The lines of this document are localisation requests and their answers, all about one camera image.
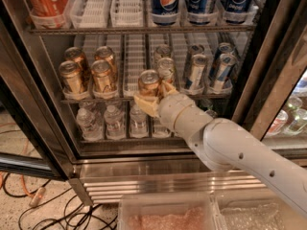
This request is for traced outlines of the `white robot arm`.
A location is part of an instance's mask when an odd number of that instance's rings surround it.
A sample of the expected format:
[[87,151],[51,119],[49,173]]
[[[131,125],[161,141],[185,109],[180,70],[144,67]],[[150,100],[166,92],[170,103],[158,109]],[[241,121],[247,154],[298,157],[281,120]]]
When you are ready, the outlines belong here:
[[307,170],[272,151],[236,123],[211,117],[165,80],[139,82],[134,101],[181,137],[208,169],[241,169],[307,217]]

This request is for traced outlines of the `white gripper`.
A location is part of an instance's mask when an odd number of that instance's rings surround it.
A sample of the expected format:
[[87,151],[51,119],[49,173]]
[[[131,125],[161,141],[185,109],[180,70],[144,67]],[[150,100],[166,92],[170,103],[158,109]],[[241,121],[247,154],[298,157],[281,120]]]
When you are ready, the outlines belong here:
[[174,128],[180,113],[195,103],[185,94],[178,93],[177,89],[165,80],[161,82],[160,95],[163,98],[160,103],[158,97],[146,97],[139,93],[133,97],[143,112],[151,117],[158,114],[160,123],[167,128]]

